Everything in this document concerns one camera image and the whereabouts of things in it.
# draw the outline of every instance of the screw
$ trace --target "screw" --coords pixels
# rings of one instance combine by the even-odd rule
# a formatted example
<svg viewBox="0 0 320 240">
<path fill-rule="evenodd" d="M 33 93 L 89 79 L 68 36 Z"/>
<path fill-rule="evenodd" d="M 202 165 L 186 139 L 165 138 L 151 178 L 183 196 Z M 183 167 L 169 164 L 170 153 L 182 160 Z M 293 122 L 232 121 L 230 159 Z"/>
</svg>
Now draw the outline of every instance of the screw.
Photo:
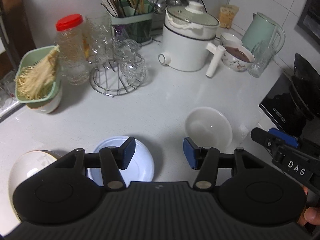
<svg viewBox="0 0 320 240">
<path fill-rule="evenodd" d="M 196 183 L 196 187 L 199 189 L 207 189 L 211 186 L 212 186 L 212 184 L 206 180 L 201 180 Z"/>
<path fill-rule="evenodd" d="M 119 188 L 123 187 L 123 183 L 118 180 L 113 180 L 113 181 L 108 182 L 107 186 L 111 189 L 119 189 Z"/>
</svg>

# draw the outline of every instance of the human hand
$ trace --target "human hand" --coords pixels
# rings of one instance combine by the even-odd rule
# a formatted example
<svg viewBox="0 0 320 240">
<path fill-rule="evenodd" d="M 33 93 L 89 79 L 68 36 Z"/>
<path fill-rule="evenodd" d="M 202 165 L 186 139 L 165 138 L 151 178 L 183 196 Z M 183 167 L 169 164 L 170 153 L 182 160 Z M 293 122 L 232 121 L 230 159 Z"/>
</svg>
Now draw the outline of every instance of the human hand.
<svg viewBox="0 0 320 240">
<path fill-rule="evenodd" d="M 308 194 L 308 188 L 303 186 L 304 193 Z M 320 208 L 305 207 L 300 215 L 298 224 L 304 226 L 307 222 L 312 225 L 320 226 Z"/>
</svg>

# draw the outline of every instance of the pot lid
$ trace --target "pot lid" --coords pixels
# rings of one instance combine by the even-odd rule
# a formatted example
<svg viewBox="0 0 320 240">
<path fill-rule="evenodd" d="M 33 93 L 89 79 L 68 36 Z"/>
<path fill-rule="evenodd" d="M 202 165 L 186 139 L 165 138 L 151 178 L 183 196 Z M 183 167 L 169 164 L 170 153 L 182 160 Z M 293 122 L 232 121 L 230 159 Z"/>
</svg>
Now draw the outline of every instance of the pot lid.
<svg viewBox="0 0 320 240">
<path fill-rule="evenodd" d="M 201 24 L 205 26 L 219 27 L 220 22 L 212 15 L 204 12 L 204 7 L 201 3 L 190 1 L 189 5 L 172 6 L 167 8 L 167 12 L 171 17 L 179 20 Z"/>
</svg>

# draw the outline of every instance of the countertop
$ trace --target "countertop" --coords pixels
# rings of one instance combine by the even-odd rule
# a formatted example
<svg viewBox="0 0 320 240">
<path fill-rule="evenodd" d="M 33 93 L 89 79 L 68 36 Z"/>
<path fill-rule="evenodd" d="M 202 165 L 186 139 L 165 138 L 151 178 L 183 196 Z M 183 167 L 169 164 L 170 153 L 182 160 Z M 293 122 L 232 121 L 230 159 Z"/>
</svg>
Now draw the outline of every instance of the countertop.
<svg viewBox="0 0 320 240">
<path fill-rule="evenodd" d="M 149 78 L 138 90 L 120 97 L 94 91 L 89 83 L 64 83 L 63 98 L 52 114 L 38 114 L 26 106 L 0 124 L 0 233 L 16 225 L 8 197 L 8 178 L 14 162 L 31 150 L 66 154 L 75 148 L 92 152 L 111 136 L 134 136 L 150 150 L 155 162 L 154 181 L 188 181 L 197 172 L 190 169 L 182 151 L 184 121 L 195 107 L 209 106 L 230 121 L 233 153 L 263 114 L 258 104 L 276 82 L 281 68 L 272 62 L 260 78 L 219 66 L 213 78 L 205 76 L 208 65 L 186 73 L 162 66 L 157 59 L 161 44 L 141 49 L 148 63 Z M 228 173 L 218 180 L 224 181 Z"/>
</svg>

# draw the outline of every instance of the bowl with brown food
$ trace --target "bowl with brown food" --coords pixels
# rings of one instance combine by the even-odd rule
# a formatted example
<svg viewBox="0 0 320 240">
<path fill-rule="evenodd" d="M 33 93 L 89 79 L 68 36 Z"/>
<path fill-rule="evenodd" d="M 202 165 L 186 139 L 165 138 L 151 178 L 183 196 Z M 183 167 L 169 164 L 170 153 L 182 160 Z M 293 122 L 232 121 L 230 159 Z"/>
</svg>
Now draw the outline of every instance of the bowl with brown food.
<svg viewBox="0 0 320 240">
<path fill-rule="evenodd" d="M 254 62 L 252 53 L 234 41 L 224 41 L 223 47 L 226 51 L 222 55 L 222 61 L 234 71 L 245 71 Z"/>
</svg>

